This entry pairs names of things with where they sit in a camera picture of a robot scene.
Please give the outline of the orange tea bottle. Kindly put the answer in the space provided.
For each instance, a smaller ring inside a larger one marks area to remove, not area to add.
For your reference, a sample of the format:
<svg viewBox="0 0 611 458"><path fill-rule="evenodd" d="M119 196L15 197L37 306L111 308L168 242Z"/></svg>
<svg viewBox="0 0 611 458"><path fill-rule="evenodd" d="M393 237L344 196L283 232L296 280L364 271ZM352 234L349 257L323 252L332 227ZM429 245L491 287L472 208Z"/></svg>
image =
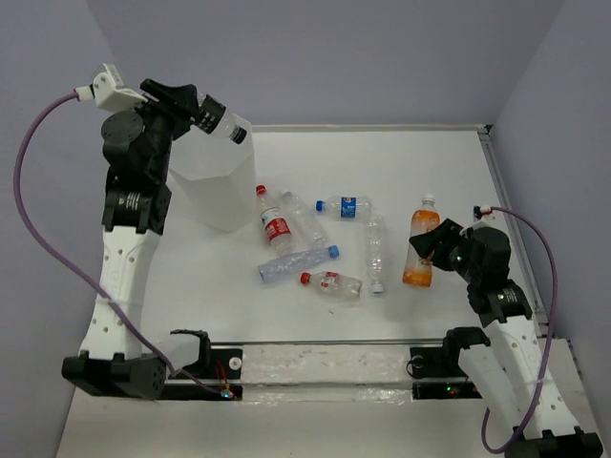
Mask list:
<svg viewBox="0 0 611 458"><path fill-rule="evenodd" d="M410 237L420 236L435 229L440 223L440 216L435 208L435 197L426 194L420 206L411 217ZM410 286L428 288L432 284L432 266L428 260L421 258L409 244L402 282Z"/></svg>

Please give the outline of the black label black cap bottle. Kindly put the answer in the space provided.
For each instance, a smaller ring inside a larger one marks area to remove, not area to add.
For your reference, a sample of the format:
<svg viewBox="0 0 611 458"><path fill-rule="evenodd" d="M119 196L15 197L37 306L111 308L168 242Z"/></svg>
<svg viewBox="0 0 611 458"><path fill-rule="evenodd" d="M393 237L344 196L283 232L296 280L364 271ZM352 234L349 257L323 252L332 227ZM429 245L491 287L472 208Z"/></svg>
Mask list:
<svg viewBox="0 0 611 458"><path fill-rule="evenodd" d="M235 144L242 144L247 130L236 116L210 94L200 94L196 126L215 138L227 138Z"/></svg>

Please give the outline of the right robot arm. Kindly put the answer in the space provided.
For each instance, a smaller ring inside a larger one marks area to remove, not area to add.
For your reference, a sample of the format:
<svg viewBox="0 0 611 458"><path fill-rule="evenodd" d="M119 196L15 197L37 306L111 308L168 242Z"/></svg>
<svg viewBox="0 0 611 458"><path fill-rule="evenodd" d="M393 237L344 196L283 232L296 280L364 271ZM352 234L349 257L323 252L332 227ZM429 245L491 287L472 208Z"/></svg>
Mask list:
<svg viewBox="0 0 611 458"><path fill-rule="evenodd" d="M478 327L447 332L439 362L449 373L464 373L487 410L508 435L491 453L505 457L600 457L603 445L586 432L564 403L548 368L549 343L539 343L532 308L510 278L511 243L484 220L464 228L445 219L412 236L417 255L467 284L468 302Z"/></svg>

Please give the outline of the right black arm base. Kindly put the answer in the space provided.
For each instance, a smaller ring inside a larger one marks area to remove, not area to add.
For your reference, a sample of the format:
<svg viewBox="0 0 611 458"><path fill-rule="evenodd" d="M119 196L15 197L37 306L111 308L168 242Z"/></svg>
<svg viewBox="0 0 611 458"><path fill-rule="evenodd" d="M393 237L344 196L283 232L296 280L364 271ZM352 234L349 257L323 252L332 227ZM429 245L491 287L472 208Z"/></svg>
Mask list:
<svg viewBox="0 0 611 458"><path fill-rule="evenodd" d="M410 348L406 371L412 379L412 398L428 400L480 399L474 383L457 366L449 362L441 346Z"/></svg>

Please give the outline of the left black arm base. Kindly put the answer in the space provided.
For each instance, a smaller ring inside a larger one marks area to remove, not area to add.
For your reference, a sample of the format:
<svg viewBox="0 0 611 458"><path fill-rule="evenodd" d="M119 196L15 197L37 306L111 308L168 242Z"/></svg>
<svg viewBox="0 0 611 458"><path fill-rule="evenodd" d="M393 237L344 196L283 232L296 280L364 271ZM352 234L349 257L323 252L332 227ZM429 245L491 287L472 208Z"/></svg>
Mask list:
<svg viewBox="0 0 611 458"><path fill-rule="evenodd" d="M191 364L186 371L208 386L204 389L183 373L166 381L161 401L235 402L242 399L243 350L237 346L213 346L208 365Z"/></svg>

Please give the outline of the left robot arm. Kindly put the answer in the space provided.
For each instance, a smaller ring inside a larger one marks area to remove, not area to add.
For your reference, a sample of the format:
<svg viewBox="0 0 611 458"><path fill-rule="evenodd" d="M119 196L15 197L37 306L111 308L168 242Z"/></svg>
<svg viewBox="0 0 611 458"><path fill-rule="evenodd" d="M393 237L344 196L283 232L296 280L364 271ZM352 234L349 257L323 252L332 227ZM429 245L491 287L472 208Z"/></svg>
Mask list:
<svg viewBox="0 0 611 458"><path fill-rule="evenodd" d="M61 374L93 396L155 400L176 367L142 335L140 320L172 196L166 184L172 144L201 115L192 84L145 79L140 88L143 101L101 126L108 163L101 275L86 336L77 355L64 359Z"/></svg>

